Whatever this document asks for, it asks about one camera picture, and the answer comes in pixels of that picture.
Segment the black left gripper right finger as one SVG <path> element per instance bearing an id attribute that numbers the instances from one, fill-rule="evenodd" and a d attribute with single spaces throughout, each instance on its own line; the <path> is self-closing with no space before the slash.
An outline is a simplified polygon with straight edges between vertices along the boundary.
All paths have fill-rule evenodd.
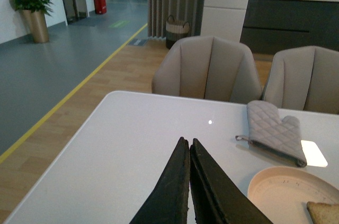
<path id="1" fill-rule="evenodd" d="M 196 223 L 271 223 L 194 138 L 190 185 Z"/>

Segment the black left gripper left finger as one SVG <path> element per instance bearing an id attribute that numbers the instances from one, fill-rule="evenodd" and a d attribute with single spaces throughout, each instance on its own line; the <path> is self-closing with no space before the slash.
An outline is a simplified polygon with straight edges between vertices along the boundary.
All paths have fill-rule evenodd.
<path id="1" fill-rule="evenodd" d="M 180 137 L 153 191 L 131 223 L 187 223 L 189 143 Z"/>

